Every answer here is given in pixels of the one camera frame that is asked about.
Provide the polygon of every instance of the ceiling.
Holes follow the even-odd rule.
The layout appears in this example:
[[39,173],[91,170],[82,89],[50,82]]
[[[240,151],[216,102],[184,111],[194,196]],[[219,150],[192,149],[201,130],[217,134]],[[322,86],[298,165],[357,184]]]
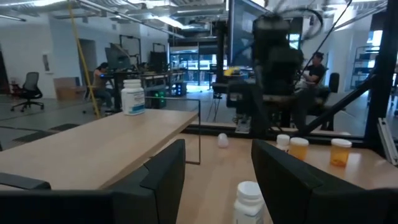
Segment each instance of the ceiling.
[[[227,20],[228,12],[225,11],[224,0],[90,0],[95,3],[118,11],[126,16],[116,16],[105,13],[97,7],[87,5],[79,0],[73,3],[77,17],[109,17],[118,23],[139,22],[152,28],[159,28],[165,24],[186,30],[209,29],[212,21]],[[354,2],[352,9],[361,12],[375,8],[383,1]],[[277,7],[279,0],[266,0],[267,9]],[[345,0],[329,0],[328,7],[324,7],[324,0],[286,0],[280,9],[305,6],[321,12],[325,17],[333,17],[334,13],[346,4]],[[8,16],[28,15],[39,17],[47,13],[56,19],[68,19],[68,2],[66,0],[1,0],[0,14]]]

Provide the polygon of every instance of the yellow pole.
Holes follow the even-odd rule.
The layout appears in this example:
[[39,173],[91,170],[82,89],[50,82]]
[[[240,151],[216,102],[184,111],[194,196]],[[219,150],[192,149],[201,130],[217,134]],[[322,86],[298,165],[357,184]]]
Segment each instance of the yellow pole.
[[79,56],[80,56],[80,59],[81,59],[81,64],[83,65],[83,69],[85,71],[86,84],[87,84],[88,89],[90,91],[91,100],[93,101],[95,115],[96,115],[97,119],[99,119],[99,118],[101,118],[101,114],[100,114],[100,111],[98,109],[98,105],[97,105],[97,102],[95,100],[95,97],[94,97],[93,86],[91,86],[91,82],[90,82],[90,77],[89,77],[89,74],[88,74],[88,69],[87,69],[85,56],[83,55],[83,51],[81,49],[81,45],[80,45],[80,41],[79,41],[79,34],[77,32],[75,18],[74,18],[73,11],[72,11],[72,1],[68,0],[68,3],[69,3],[68,4],[68,11],[69,11],[70,19],[71,19],[71,22],[72,22],[73,35],[75,36],[75,40],[76,40],[76,43],[77,43],[77,49],[79,51]]

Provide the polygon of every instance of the cardboard box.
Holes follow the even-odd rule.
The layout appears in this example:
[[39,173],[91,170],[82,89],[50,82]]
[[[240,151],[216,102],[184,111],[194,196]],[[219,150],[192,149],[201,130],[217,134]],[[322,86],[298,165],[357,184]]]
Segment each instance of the cardboard box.
[[83,95],[86,92],[85,86],[77,87],[60,87],[56,90],[57,100],[83,100]]
[[85,86],[78,86],[78,77],[54,78],[54,87],[57,100],[83,100]]

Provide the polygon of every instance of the office chair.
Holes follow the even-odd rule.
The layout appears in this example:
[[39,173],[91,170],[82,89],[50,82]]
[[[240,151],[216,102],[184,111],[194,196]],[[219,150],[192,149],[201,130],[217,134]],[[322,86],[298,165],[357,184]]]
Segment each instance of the office chair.
[[[325,106],[325,103],[328,101],[330,93],[338,92],[339,82],[340,82],[340,74],[339,73],[333,72],[332,74],[330,74],[329,86],[320,88],[318,91],[318,95],[317,95],[317,98],[321,98],[323,103],[321,105],[314,106],[308,112],[309,115],[320,116],[323,112],[325,112],[328,109],[328,107]],[[323,123],[321,126],[321,130],[334,131],[335,130],[334,117],[332,117],[329,121]]]
[[23,106],[21,112],[24,112],[27,107],[30,108],[31,105],[38,105],[40,109],[44,109],[44,104],[31,101],[40,99],[43,97],[42,92],[37,87],[37,82],[39,81],[39,73],[38,72],[29,72],[26,74],[25,83],[20,89],[19,93],[16,94],[20,99],[25,99],[26,101],[23,103],[19,103],[15,106],[12,106],[11,111],[14,111],[14,108],[17,106]]

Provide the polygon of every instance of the doorway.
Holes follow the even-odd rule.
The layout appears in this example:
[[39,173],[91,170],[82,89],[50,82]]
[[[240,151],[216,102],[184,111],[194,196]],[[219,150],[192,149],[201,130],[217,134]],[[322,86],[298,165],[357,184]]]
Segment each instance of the doorway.
[[[83,56],[85,58],[88,76],[91,78],[95,68],[98,66],[97,64],[97,57],[96,57],[96,47],[94,40],[86,40],[86,39],[79,39],[81,51],[83,52]],[[81,74],[81,82],[83,85],[86,85],[86,75],[85,69],[81,62],[81,57],[79,55],[79,66],[80,66],[80,74]]]
[[8,76],[0,48],[0,94],[10,94]]

